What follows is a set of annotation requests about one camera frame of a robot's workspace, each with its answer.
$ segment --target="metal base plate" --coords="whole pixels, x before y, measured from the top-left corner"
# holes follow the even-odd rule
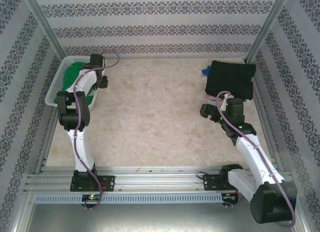
[[[83,212],[79,205],[82,204],[82,198],[84,194],[98,194],[98,192],[92,193],[92,191],[86,192],[71,192],[70,191],[70,179],[73,176],[74,167],[47,167],[43,166],[41,168],[42,172],[40,174],[29,174],[27,176],[27,181],[23,189],[22,198],[20,205],[18,207],[17,213],[15,214],[15,218],[13,221],[14,231],[26,231],[26,227],[29,224],[29,230],[27,231],[38,231],[40,229],[36,229],[35,223],[38,224],[39,227],[48,227],[48,222],[52,222],[53,224],[57,224],[57,218],[59,223],[61,224],[61,219],[65,218],[66,221],[73,221],[74,218],[78,219],[77,223],[68,223],[63,222],[64,226],[59,228],[62,231],[81,231],[84,226],[83,224],[88,224],[88,221],[94,221],[98,224],[98,221],[95,220],[97,215],[101,215],[101,221],[106,221],[107,226],[101,225],[100,228],[102,230],[104,228],[108,228],[110,231],[117,230],[121,228],[120,225],[124,225],[126,221],[127,227],[123,229],[123,231],[142,231],[142,230],[150,230],[149,224],[148,227],[133,229],[133,223],[130,219],[123,219],[124,214],[128,213],[128,218],[132,218],[132,214],[137,215],[138,210],[144,211],[147,208],[151,208],[145,214],[141,216],[135,216],[135,218],[142,218],[143,223],[145,224],[146,216],[150,215],[151,218],[156,218],[157,221],[160,222],[160,225],[164,225],[163,221],[168,221],[167,218],[159,219],[159,215],[155,214],[155,211],[159,211],[159,206],[164,206],[164,214],[168,215],[169,218],[176,218],[177,214],[181,215],[183,212],[187,212],[190,214],[190,218],[195,218],[195,221],[199,221],[199,218],[204,218],[204,221],[214,221],[216,216],[221,215],[221,218],[218,217],[217,221],[223,221],[223,225],[221,227],[225,228],[226,224],[231,224],[224,222],[233,221],[234,218],[237,218],[242,215],[248,215],[253,221],[252,215],[250,211],[245,212],[243,208],[239,209],[221,209],[218,212],[208,213],[208,209],[205,207],[198,208],[197,206],[208,206],[213,207],[212,203],[223,203],[223,197],[227,196],[228,193],[234,194],[236,193],[235,189],[225,190],[225,191],[205,191],[204,189],[204,181],[197,177],[197,174],[201,172],[205,172],[207,174],[219,174],[219,170],[221,167],[96,167],[98,173],[103,176],[115,176],[116,183],[114,183],[114,191],[106,192],[102,196],[102,201],[98,213],[95,212]],[[249,176],[252,176],[248,167],[244,168]],[[281,172],[281,175],[285,178],[286,181],[291,181],[291,173],[290,172]],[[175,210],[179,206],[189,206],[186,203],[193,203],[190,205],[190,208],[197,208],[194,211],[187,207],[182,208],[181,210]],[[34,213],[32,208],[39,208],[39,214]],[[119,213],[115,212],[115,208],[119,208]],[[301,203],[297,204],[296,207],[296,215],[297,215],[297,224],[300,225],[297,231],[309,231],[304,230],[305,224],[301,222],[300,212]],[[48,216],[48,218],[39,219],[42,216]],[[183,224],[186,221],[191,221],[190,218],[184,218]],[[243,231],[248,230],[250,225],[254,223],[245,220],[245,226]],[[110,228],[111,223],[115,224],[115,227]],[[240,231],[239,223],[234,224],[235,226],[231,228],[231,231]],[[172,226],[158,229],[157,231],[164,231],[170,229]],[[214,222],[210,224],[208,231],[213,227],[216,227],[217,223]],[[190,226],[179,229],[188,230]],[[280,231],[281,228],[275,228],[273,230]],[[255,229],[249,229],[252,231],[258,231],[259,227]]]
[[[236,190],[236,188],[230,184],[222,184],[218,174],[205,174],[203,176],[203,184],[205,191]]]
[[[98,175],[98,180],[100,181],[102,185],[102,190],[106,192],[113,192],[115,188],[115,177],[112,175]],[[70,185],[70,191],[71,192],[85,192],[86,189],[83,189],[82,187],[78,187],[74,184]],[[99,187],[97,186],[93,192],[99,192]]]

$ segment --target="marble floor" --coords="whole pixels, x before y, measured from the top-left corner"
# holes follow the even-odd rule
[[[108,88],[98,91],[88,127],[96,165],[246,165],[221,127],[199,114],[208,102],[201,70],[212,60],[124,59],[107,70]],[[253,101],[244,104],[244,114],[269,154]],[[73,154],[58,123],[46,166],[74,166]]]

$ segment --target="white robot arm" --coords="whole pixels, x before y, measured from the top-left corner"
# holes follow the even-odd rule
[[[74,191],[92,191],[97,183],[88,172],[88,169],[97,174],[95,163],[90,153],[89,140],[87,133],[87,126],[90,123],[90,111],[87,103],[87,95],[91,88],[106,88],[108,86],[108,79],[104,76],[105,70],[87,71],[94,68],[101,68],[104,66],[104,58],[98,54],[91,54],[90,62],[86,64],[79,72],[79,79],[66,90],[60,91],[57,94],[58,118],[60,124],[67,131],[73,146],[75,156],[75,170],[72,177],[71,189]],[[78,125],[79,111],[75,108],[75,96],[79,100],[79,109],[81,110],[81,124],[76,132],[76,153],[75,150],[75,129]]]
[[[225,165],[219,176],[203,176],[205,190],[215,190],[217,187],[220,190],[232,187],[238,190],[250,202],[251,213],[258,223],[293,219],[294,214],[275,180],[280,183],[293,209],[296,205],[297,188],[293,181],[285,181],[278,173],[262,149],[255,129],[251,124],[245,123],[242,99],[225,96],[221,110],[224,118],[216,106],[203,104],[200,114],[204,118],[211,115],[210,120],[221,125],[227,137],[245,157],[253,177],[238,164]]]

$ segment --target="patterned wallpaper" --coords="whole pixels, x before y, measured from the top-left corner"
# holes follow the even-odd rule
[[[67,55],[245,58],[275,0],[38,0]]]
[[[45,96],[60,60],[24,0],[0,0],[0,231],[33,173],[52,108]]]
[[[320,231],[320,0],[288,0],[256,55],[255,80],[283,166]]]

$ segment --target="purple cable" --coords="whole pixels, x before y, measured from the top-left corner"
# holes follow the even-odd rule
[[[74,152],[78,158],[78,160],[80,161],[80,163],[85,167],[85,169],[91,174],[91,176],[95,179],[95,181],[98,183],[98,186],[99,186],[99,192],[100,192],[100,198],[99,198],[99,201],[92,207],[90,208],[90,210],[93,210],[95,209],[99,203],[101,202],[102,200],[102,195],[103,195],[103,191],[102,191],[102,188],[101,188],[101,184],[100,184],[100,181],[98,180],[98,178],[95,176],[94,173],[91,172],[91,170],[88,168],[88,166],[83,162],[83,160],[80,158],[80,155],[78,154],[78,150],[77,150],[77,130],[80,128],[80,125],[81,125],[81,109],[79,108],[79,99],[77,97],[77,84],[79,83],[79,81],[88,73],[92,72],[92,71],[95,71],[95,70],[102,70],[102,69],[107,69],[107,68],[112,68],[114,67],[115,65],[118,64],[119,60],[120,60],[120,57],[118,55],[118,53],[116,52],[112,52],[112,51],[108,51],[109,53],[114,53],[116,54],[117,56],[117,61],[116,63],[110,65],[110,66],[106,66],[106,67],[102,67],[102,68],[92,68],[86,72],[84,72],[83,74],[81,74],[77,80],[75,81],[74,83],[74,87],[73,87],[73,95],[74,95],[74,99],[75,99],[75,108],[78,110],[78,125],[76,126],[75,130],[74,130],[74,140],[73,140],[73,146],[74,146]],[[86,200],[84,202],[84,208],[87,209],[87,204],[88,200]]]
[[[220,95],[225,94],[225,93],[231,95],[231,92],[229,92],[229,91],[222,91],[222,92],[219,92],[216,97],[219,98]],[[252,142],[246,135],[244,135],[240,130],[238,130],[235,126],[233,126],[233,125],[227,120],[227,118],[224,116],[224,114],[222,113],[222,111],[221,111],[221,109],[220,109],[220,107],[219,107],[218,100],[217,100],[217,102],[216,102],[216,107],[218,108],[218,111],[219,111],[221,117],[224,119],[224,121],[225,121],[231,128],[233,128],[237,133],[239,133],[242,137],[244,137],[244,138],[253,146],[254,149],[257,150],[257,152],[258,152],[258,154],[260,155],[263,163],[265,164],[266,168],[268,169],[268,172],[271,174],[273,180],[275,181],[276,185],[278,186],[279,190],[281,191],[282,195],[284,196],[284,199],[285,199],[286,203],[288,204],[289,209],[290,209],[290,212],[291,212],[291,214],[292,214],[292,222],[291,222],[291,224],[283,224],[283,223],[276,222],[276,224],[280,225],[281,227],[285,227],[285,228],[291,228],[291,227],[293,227],[293,226],[295,225],[295,223],[296,223],[296,214],[295,214],[295,211],[294,211],[294,209],[293,209],[293,207],[292,207],[292,205],[291,205],[291,203],[290,203],[290,201],[289,201],[289,199],[288,199],[288,196],[286,195],[284,189],[281,187],[279,181],[277,180],[276,176],[274,175],[274,173],[272,172],[271,168],[269,167],[269,165],[268,165],[265,157],[264,157],[263,154],[261,153],[260,149],[258,148],[258,146],[257,146],[254,142]]]

